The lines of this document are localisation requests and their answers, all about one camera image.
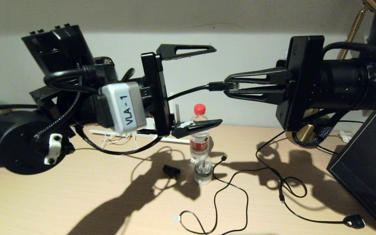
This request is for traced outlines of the white router with antennas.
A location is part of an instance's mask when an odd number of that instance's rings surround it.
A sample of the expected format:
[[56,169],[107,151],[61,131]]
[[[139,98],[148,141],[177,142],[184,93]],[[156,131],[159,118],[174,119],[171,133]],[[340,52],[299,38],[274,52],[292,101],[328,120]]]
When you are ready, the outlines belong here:
[[[175,105],[173,101],[170,102],[169,106],[170,106],[170,113],[171,114],[174,114],[175,110],[176,110],[176,120],[179,120],[179,114],[180,114],[179,113],[179,106],[177,104]],[[153,118],[147,118],[147,128],[156,128],[155,121],[154,121]],[[121,135],[120,133],[117,133],[117,132],[113,132],[112,129],[108,129],[108,130],[106,129],[104,131],[96,130],[96,129],[90,129],[89,133],[91,133],[93,135],[100,135],[101,136],[100,140],[103,141],[102,148],[104,148],[106,146],[106,144],[121,143],[125,140],[130,139],[130,137],[134,138],[135,143],[137,143],[136,137],[151,138],[153,140],[155,138],[157,138],[157,135],[155,135],[155,134],[142,134],[141,130],[139,132],[133,132],[133,133],[128,133],[128,134],[124,134],[124,135]],[[161,139],[161,141],[167,142],[167,143],[189,144],[189,140],[176,139],[174,137],[163,137]]]

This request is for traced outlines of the water bottle red cap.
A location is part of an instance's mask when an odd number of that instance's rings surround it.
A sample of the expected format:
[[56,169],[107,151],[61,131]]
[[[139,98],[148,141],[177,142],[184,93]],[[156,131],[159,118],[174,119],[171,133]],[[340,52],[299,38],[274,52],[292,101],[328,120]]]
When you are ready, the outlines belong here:
[[[206,121],[206,106],[204,104],[196,104],[194,106],[194,115],[192,122]],[[200,131],[190,136],[190,154],[192,163],[196,163],[202,156],[208,155],[209,152],[209,136],[210,130]]]

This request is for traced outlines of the small black clip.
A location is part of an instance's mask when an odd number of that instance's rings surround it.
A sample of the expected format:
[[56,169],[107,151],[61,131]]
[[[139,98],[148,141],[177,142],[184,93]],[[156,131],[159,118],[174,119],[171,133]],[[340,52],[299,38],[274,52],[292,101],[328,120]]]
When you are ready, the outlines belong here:
[[181,170],[179,168],[164,164],[162,168],[163,172],[167,174],[170,178],[177,180],[177,177],[180,175]]

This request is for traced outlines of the brass desk lamp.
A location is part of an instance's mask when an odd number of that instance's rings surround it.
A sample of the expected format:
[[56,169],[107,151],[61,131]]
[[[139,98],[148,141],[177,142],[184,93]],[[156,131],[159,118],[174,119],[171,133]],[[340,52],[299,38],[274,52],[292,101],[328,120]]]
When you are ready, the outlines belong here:
[[[367,12],[375,12],[376,10],[376,0],[361,0],[363,7],[357,12],[352,26],[347,34],[345,42],[353,42],[355,36],[361,24],[364,20],[364,16]],[[334,126],[337,122],[333,122],[333,126],[325,127],[322,126],[323,121],[326,124],[329,124],[330,117],[328,115],[323,115],[318,119],[313,120],[312,122],[307,123],[303,126],[298,132],[290,132],[291,141],[296,144],[297,146],[301,146],[303,148],[316,148],[319,146],[332,132]]]

